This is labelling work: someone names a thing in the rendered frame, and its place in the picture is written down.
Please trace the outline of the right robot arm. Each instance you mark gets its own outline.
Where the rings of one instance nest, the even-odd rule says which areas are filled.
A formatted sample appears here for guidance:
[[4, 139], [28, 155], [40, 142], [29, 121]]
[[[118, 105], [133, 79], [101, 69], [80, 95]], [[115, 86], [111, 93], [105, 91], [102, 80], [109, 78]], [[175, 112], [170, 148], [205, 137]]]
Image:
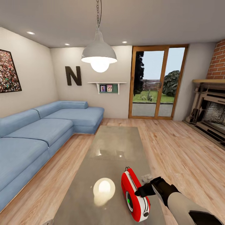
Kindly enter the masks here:
[[206, 208], [188, 199], [172, 184], [169, 185], [161, 177], [152, 179], [151, 174], [141, 177], [143, 186], [134, 193], [142, 198], [157, 195], [168, 207], [178, 225], [224, 225], [214, 214]]

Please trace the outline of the radio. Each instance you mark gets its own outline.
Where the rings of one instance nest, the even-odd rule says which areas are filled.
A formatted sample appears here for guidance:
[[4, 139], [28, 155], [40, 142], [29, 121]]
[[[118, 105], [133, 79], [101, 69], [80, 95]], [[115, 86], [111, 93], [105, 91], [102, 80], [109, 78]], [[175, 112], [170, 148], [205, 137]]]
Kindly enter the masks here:
[[141, 185], [130, 167], [127, 167], [122, 174], [121, 187], [133, 219], [137, 222], [146, 220], [150, 210], [150, 202], [147, 196], [142, 198], [134, 194]]

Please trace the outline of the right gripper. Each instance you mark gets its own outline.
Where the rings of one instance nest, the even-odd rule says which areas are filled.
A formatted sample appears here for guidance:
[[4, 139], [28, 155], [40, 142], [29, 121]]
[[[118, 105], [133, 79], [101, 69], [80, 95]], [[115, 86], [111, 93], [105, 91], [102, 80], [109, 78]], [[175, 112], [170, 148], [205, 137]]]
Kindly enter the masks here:
[[141, 196], [142, 198], [153, 195], [149, 192], [148, 184], [149, 183], [146, 183], [145, 185], [139, 187], [138, 190], [134, 194], [138, 197]]

